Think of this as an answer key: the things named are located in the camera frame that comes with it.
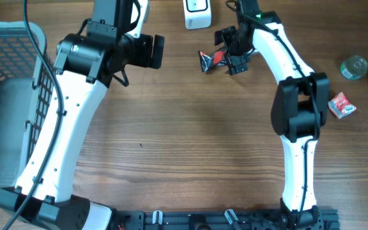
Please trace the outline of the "black hex wrench packet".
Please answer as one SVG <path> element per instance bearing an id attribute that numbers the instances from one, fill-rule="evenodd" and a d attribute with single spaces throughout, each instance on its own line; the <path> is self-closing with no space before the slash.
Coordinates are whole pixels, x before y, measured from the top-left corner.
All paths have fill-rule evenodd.
<path id="1" fill-rule="evenodd" d="M 207 55 L 202 51 L 198 51 L 198 56 L 201 65 L 202 72 L 209 72 L 217 66 L 227 66 L 228 63 L 226 61 L 227 49 L 225 47 L 221 47 L 216 50 L 214 53 Z"/>

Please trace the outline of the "red snack packet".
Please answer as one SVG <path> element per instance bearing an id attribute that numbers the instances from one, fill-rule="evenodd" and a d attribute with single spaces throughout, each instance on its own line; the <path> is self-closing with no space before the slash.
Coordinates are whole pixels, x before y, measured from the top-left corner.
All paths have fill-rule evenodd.
<path id="1" fill-rule="evenodd" d="M 328 102 L 328 108 L 337 118 L 341 119 L 356 111 L 356 107 L 349 102 L 343 92 L 338 93 Z"/>

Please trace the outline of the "silver tin can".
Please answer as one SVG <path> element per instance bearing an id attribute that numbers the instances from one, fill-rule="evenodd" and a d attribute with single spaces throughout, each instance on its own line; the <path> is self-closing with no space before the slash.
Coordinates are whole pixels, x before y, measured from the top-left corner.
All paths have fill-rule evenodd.
<path id="1" fill-rule="evenodd" d="M 341 74 L 349 80 L 358 80 L 368 72 L 367 61 L 358 55 L 345 60 L 340 67 Z"/>

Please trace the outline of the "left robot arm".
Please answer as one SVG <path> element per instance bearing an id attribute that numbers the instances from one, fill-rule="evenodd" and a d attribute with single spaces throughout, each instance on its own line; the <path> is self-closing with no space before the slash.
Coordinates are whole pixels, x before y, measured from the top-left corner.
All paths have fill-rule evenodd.
<path id="1" fill-rule="evenodd" d="M 164 37 L 142 34 L 147 1 L 96 1 L 93 15 L 57 46 L 49 75 L 54 85 L 36 146 L 12 187 L 0 190 L 0 208 L 44 229 L 123 229 L 115 208 L 73 194 L 73 179 L 89 124 L 126 65 L 158 69 Z"/>

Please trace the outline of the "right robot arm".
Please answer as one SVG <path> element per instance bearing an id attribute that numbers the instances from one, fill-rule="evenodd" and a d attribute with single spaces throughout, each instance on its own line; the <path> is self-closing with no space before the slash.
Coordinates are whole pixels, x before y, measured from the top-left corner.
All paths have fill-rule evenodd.
<path id="1" fill-rule="evenodd" d="M 238 27 L 215 33 L 225 46 L 228 74 L 247 70 L 252 53 L 260 53 L 275 77 L 277 90 L 270 118 L 282 141 L 285 184 L 277 211 L 279 229 L 306 229 L 319 223 L 321 212 L 313 189 L 314 152 L 326 122 L 330 82 L 298 55 L 273 11 L 263 13 L 257 1 L 226 1 Z"/>

